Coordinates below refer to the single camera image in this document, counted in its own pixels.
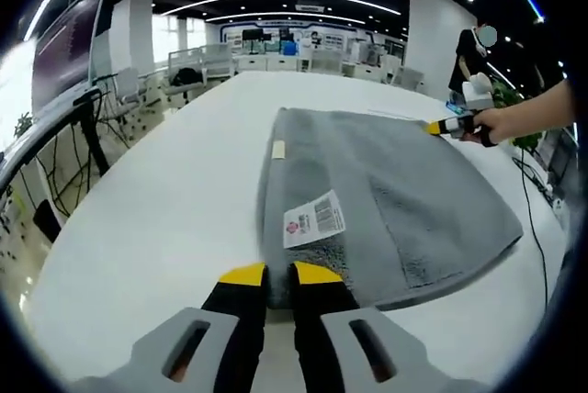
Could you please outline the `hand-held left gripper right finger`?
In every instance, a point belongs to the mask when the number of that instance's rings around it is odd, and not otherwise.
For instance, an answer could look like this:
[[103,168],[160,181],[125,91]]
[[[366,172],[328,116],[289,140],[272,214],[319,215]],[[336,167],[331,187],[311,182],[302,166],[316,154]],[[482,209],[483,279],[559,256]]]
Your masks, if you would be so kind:
[[484,392],[431,364],[424,344],[375,308],[361,308],[341,276],[296,261],[288,270],[295,348],[309,392]]

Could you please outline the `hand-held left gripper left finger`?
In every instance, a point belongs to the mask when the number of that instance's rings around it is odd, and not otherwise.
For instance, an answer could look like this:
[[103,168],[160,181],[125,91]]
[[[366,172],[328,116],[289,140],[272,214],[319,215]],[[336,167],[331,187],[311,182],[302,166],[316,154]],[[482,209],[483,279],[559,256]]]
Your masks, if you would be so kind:
[[267,270],[263,263],[222,275],[201,308],[185,308],[132,345],[106,376],[72,392],[248,392],[264,347]]

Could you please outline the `person's right hand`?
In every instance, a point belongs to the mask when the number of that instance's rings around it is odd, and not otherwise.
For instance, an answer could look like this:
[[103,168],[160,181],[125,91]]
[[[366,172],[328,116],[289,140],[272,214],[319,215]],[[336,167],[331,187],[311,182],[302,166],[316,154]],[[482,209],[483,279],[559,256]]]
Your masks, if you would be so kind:
[[516,137],[516,127],[506,108],[489,108],[481,111],[473,119],[474,141],[484,147],[492,147],[500,142]]

